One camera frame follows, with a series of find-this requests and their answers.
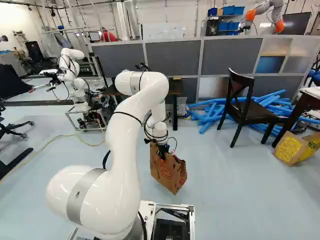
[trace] brown paper bag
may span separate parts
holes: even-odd
[[[186,162],[170,153],[165,153],[165,159],[162,159],[158,150],[157,144],[150,142],[151,176],[176,195],[187,180]]]

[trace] aluminum frame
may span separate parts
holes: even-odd
[[[74,121],[72,121],[70,114],[83,114],[83,113],[87,113],[88,111],[72,111],[75,108],[75,106],[73,106],[69,111],[65,112],[65,116],[68,118],[68,120],[70,121],[71,125],[73,126],[74,130],[76,132],[84,132],[84,131],[93,131],[93,130],[107,130],[107,122],[105,120],[105,118],[102,115],[102,109],[98,109],[95,110],[95,112],[97,112],[98,114],[100,114],[102,122],[104,124],[104,127],[100,128],[100,127],[94,127],[94,128],[86,128],[86,129],[81,129],[79,127],[76,127]]]

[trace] black stand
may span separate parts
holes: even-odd
[[[8,165],[0,161],[0,180],[7,175],[15,166],[17,166],[26,156],[28,156],[34,149],[32,147],[24,150],[19,156],[13,159]]]

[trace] wooden table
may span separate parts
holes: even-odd
[[[295,105],[288,121],[283,125],[282,130],[272,143],[272,147],[276,147],[278,142],[284,136],[286,131],[290,131],[295,122],[301,116],[306,108],[320,109],[320,96],[309,93],[305,90],[300,91],[302,93],[298,103]]]
[[[177,97],[178,95],[183,94],[184,92],[184,85],[182,79],[172,79],[169,78],[169,92],[168,96],[172,96],[172,104],[173,104],[173,111],[172,111],[172,126],[173,130],[178,130],[178,108],[177,108]],[[118,104],[121,102],[120,96],[124,96],[121,92],[119,92],[115,85],[109,86],[103,93],[105,96],[115,96]]]

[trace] wooden chair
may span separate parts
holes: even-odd
[[[235,146],[244,125],[269,124],[261,140],[261,143],[265,144],[275,124],[283,123],[285,121],[285,118],[277,117],[271,111],[252,100],[254,83],[254,77],[242,76],[234,72],[229,67],[228,90],[225,107],[217,129],[221,129],[227,114],[229,114],[238,124],[238,128],[236,129],[230,148]],[[248,88],[246,101],[239,102],[238,95],[246,88]]]

